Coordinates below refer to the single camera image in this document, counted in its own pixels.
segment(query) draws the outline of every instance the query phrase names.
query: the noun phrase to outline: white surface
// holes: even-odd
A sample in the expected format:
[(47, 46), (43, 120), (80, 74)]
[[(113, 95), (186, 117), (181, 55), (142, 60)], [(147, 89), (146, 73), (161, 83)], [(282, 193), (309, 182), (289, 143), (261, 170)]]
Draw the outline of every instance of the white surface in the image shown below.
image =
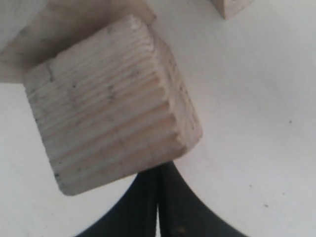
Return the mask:
[(107, 213), (135, 177), (64, 196), (18, 84), (0, 85), (0, 174), (1, 237), (72, 237)]
[(256, 0), (222, 21), (207, 0), (156, 2), (204, 129), (176, 162), (250, 237), (314, 237), (316, 2)]
[[(149, 2), (204, 128), (176, 162), (185, 180), (250, 237), (314, 237), (316, 2), (256, 0), (229, 21), (208, 0)], [(102, 215), (98, 205), (117, 189), (71, 207), (30, 113), (22, 87), (0, 85), (0, 236), (68, 237)]]

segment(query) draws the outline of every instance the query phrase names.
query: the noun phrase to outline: grooved wooden block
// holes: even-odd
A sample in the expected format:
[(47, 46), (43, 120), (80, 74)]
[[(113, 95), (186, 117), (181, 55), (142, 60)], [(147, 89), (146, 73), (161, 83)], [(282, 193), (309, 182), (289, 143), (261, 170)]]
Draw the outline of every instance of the grooved wooden block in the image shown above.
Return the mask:
[(251, 4), (253, 0), (212, 0), (212, 2), (222, 17), (228, 19)]
[(24, 85), (67, 195), (179, 158), (202, 136), (170, 49), (134, 16), (34, 68)]
[(49, 0), (0, 50), (0, 63), (28, 70), (131, 13), (155, 19), (145, 0)]

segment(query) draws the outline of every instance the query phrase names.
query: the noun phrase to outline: light wood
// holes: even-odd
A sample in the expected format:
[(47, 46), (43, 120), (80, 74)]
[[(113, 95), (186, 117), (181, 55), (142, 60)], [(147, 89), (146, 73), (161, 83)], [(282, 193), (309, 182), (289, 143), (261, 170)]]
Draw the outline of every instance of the light wood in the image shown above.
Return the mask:
[(168, 46), (134, 16), (39, 65), (24, 86), (67, 195), (179, 158), (201, 138)]
[(155, 19), (144, 0), (50, 0), (3, 48), (0, 62), (30, 69), (131, 13), (147, 24)]
[(212, 2), (221, 16), (228, 19), (251, 4), (253, 0), (212, 0)]

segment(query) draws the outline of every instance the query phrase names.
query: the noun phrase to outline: wooden block face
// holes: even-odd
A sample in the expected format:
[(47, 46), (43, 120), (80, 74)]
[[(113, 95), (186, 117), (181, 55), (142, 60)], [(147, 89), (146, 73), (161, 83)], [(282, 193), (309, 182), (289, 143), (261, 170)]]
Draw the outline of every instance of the wooden block face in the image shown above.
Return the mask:
[(228, 19), (251, 4), (253, 0), (212, 0), (212, 2), (222, 17)]
[(131, 13), (147, 24), (155, 19), (144, 0), (49, 0), (0, 52), (0, 62), (32, 68)]
[(134, 16), (39, 65), (24, 86), (67, 195), (179, 158), (202, 136), (168, 46)]

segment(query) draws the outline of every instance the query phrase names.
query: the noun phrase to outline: wooden block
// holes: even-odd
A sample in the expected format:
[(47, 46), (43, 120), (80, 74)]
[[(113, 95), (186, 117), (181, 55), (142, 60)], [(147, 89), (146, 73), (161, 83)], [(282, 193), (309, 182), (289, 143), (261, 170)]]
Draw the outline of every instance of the wooden block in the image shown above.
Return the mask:
[(228, 19), (251, 4), (253, 0), (212, 0), (212, 2), (222, 17)]
[(67, 195), (179, 158), (202, 135), (170, 49), (134, 16), (37, 66), (24, 86)]
[(131, 13), (147, 24), (155, 19), (144, 0), (50, 0), (0, 52), (0, 62), (30, 69)]

